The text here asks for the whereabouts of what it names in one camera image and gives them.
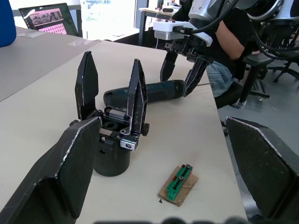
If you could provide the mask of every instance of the blue container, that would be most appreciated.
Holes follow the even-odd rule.
[[[12,44],[17,36],[9,0],[0,0],[0,48]]]

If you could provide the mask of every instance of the desk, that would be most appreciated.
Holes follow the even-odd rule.
[[[138,45],[139,46],[142,46],[142,43],[143,43],[143,34],[144,34],[145,22],[146,22],[147,16],[157,17],[159,19],[164,19],[164,20],[169,20],[175,14],[175,12],[165,13],[163,11],[159,11],[159,10],[151,9],[151,8],[140,8],[139,10],[141,11],[139,37],[138,37]]]
[[[90,48],[99,74],[98,109],[103,93],[127,86],[133,61],[141,60],[147,83],[159,81],[165,51],[102,41]],[[32,165],[77,119],[75,80],[83,54],[0,102],[0,210]],[[173,79],[185,79],[192,67],[178,56]],[[222,222],[246,218],[232,162],[210,86],[186,98],[150,104],[149,135],[131,153],[130,166],[116,177],[93,173],[78,224],[96,220],[146,220],[167,217]],[[177,165],[192,164],[199,181],[177,208],[157,193]]]
[[[17,27],[17,34],[38,32]],[[17,36],[0,48],[0,102],[81,54],[97,41],[70,45],[80,37],[44,33],[34,38]]]

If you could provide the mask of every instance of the blue jeans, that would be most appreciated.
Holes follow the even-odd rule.
[[[214,61],[206,68],[207,76],[211,84],[214,97],[225,93],[234,82],[233,75],[227,67]]]

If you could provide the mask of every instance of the person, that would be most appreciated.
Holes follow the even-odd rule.
[[[189,11],[193,0],[187,0],[170,20],[189,21]],[[251,37],[250,20],[247,14],[234,8],[219,23],[215,33],[206,32],[213,39],[210,49],[214,62],[207,69],[209,81],[212,83],[214,97],[226,92],[234,82],[237,63]]]

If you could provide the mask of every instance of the black shirt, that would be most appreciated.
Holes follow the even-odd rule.
[[[182,7],[177,13],[173,15],[173,19],[177,21],[189,21],[189,11],[192,7],[192,0],[182,4]],[[232,9],[223,19],[227,28],[235,35],[239,42],[246,47],[251,37],[250,21],[247,14],[238,9]],[[209,47],[209,51],[212,51],[213,59],[224,66],[226,66],[230,72],[234,75],[237,64],[241,59],[231,60],[229,56],[221,48],[215,33],[206,32],[213,39],[212,45]]]

